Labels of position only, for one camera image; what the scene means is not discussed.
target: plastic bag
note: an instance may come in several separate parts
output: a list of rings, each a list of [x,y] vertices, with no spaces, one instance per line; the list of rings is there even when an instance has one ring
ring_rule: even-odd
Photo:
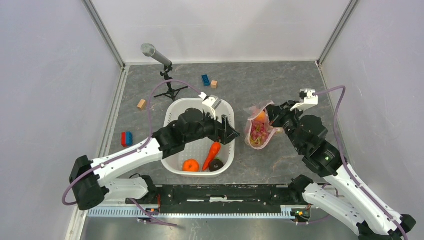
[[[274,102],[263,101],[245,109],[245,111],[250,114],[250,117],[247,118],[247,124],[244,128],[244,133],[246,135],[244,142],[256,150],[265,148],[273,135],[278,131],[277,128],[270,126],[268,113],[265,109],[271,104],[274,104]]]

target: orange carrot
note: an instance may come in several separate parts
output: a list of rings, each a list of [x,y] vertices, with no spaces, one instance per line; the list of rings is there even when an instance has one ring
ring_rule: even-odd
[[[214,142],[212,144],[212,146],[210,147],[209,150],[209,155],[207,155],[206,160],[204,161],[203,167],[202,167],[202,171],[205,171],[206,169],[209,168],[209,164],[212,162],[212,160],[215,159],[215,157],[217,156],[217,154],[220,152],[221,150],[221,143],[219,142]]]

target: white wall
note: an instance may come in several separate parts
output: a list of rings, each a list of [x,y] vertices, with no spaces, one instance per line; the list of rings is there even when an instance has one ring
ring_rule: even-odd
[[[315,61],[349,0],[93,0],[127,63]]]
[[[62,193],[95,156],[120,69],[80,0],[2,0],[0,18],[0,238],[64,239]]]
[[[344,84],[343,138],[360,176],[424,235],[424,2],[360,1],[323,63]],[[333,103],[339,97],[333,94]]]

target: basket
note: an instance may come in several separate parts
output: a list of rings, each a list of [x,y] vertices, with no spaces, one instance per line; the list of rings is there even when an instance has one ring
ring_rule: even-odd
[[[195,108],[203,110],[202,99],[199,98],[183,98],[175,101],[169,106],[168,111],[166,111],[165,123],[163,124],[166,127],[170,122],[175,121],[178,117],[183,114],[189,108]],[[221,120],[221,115],[226,115],[229,120],[229,124],[234,128],[235,127],[235,118],[234,110],[230,104],[222,100],[221,104],[216,109],[216,116]],[[179,152],[175,155],[162,159],[163,166],[168,169],[171,173],[179,174],[184,177],[196,177],[196,178],[213,178],[222,174],[227,170],[234,160],[234,151],[235,151],[235,141],[227,145],[222,145],[221,150],[216,156],[223,163],[224,167],[210,172],[209,170],[201,171],[203,163],[206,160],[206,157],[209,154],[209,149],[211,148],[214,142],[209,138],[203,138],[194,142],[190,142],[185,145],[185,149],[182,152]],[[200,171],[182,171],[183,163],[188,159],[195,159],[199,163]]]

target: blue lego brick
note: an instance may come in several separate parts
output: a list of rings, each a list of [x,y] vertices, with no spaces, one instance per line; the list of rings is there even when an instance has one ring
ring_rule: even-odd
[[[125,143],[127,146],[133,145],[133,134],[129,131],[125,132]]]
[[[205,87],[207,87],[207,86],[210,86],[211,85],[211,82],[209,81],[209,77],[208,77],[208,75],[202,75],[201,76],[201,79],[203,80],[203,85],[205,86]]]

